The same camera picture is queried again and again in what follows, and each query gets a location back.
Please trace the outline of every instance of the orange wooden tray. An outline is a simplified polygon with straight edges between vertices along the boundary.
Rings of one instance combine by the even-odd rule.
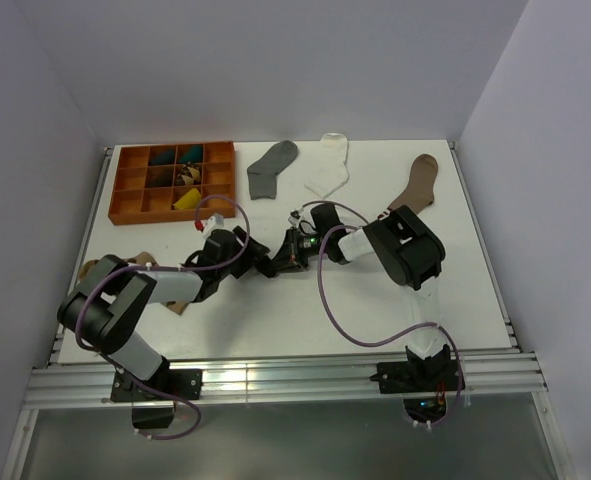
[[[178,159],[194,145],[204,147],[202,162],[198,164],[202,171],[201,183],[176,186],[174,182],[182,168],[182,165],[177,163]],[[175,149],[173,165],[149,166],[151,158],[169,149]],[[147,188],[147,178],[163,170],[173,171],[173,186]],[[122,147],[108,218],[114,225],[195,220],[195,210],[173,208],[173,204],[193,188],[200,191],[202,198],[219,194],[235,200],[233,142]],[[234,206],[218,198],[208,200],[200,208],[200,217],[203,219],[214,213],[230,218],[235,216],[236,210]]]

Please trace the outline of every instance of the gray sock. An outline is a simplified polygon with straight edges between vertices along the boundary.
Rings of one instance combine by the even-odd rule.
[[[246,169],[251,200],[275,198],[277,196],[277,175],[282,173],[297,158],[297,145],[289,140],[276,143]]]

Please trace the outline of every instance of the robotic arm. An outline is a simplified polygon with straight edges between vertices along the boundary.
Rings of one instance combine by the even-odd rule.
[[[292,226],[286,230],[282,246],[273,258],[270,250],[254,240],[237,260],[221,268],[186,271],[129,271],[106,284],[103,294],[113,297],[109,303],[97,296],[90,303],[81,326],[82,339],[103,356],[121,365],[147,386],[162,392],[178,391],[177,379],[169,375],[169,361],[150,347],[135,327],[148,303],[207,300],[229,275],[239,279],[251,269],[273,278],[279,274],[308,269],[309,259],[320,253],[324,236],[342,226],[334,205],[322,203],[311,210],[312,223],[291,214]],[[235,227],[223,227],[215,215],[204,227],[206,241],[202,250],[191,254],[184,267],[212,267],[225,264],[242,250],[247,234]],[[324,252],[330,261],[349,263],[375,253],[389,277],[398,285],[419,290],[422,284],[441,273],[444,246],[431,230],[406,206],[349,233],[339,228],[333,232]],[[114,255],[104,256],[60,305],[57,318],[75,331],[83,305],[95,287],[127,264]]]

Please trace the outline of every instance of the white sock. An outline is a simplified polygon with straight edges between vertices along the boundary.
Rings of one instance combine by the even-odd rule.
[[[319,197],[326,198],[348,182],[348,139],[341,133],[325,133],[320,146],[317,164],[304,186]]]

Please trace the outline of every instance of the wooden box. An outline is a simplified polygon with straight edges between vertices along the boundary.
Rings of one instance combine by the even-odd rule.
[[[178,160],[195,145],[203,146],[201,181],[196,185],[176,183],[183,165]],[[152,158],[169,149],[175,150],[173,164],[150,166]],[[170,175],[172,186],[150,188],[150,179],[159,174]],[[108,218],[114,225],[179,222],[195,219],[195,210],[176,210],[173,204],[189,190],[197,188],[202,198],[219,194],[235,200],[235,150],[232,142],[187,143],[180,145],[150,145],[122,147],[113,185]],[[206,201],[200,208],[200,218],[214,213],[234,217],[235,207],[218,198]]]

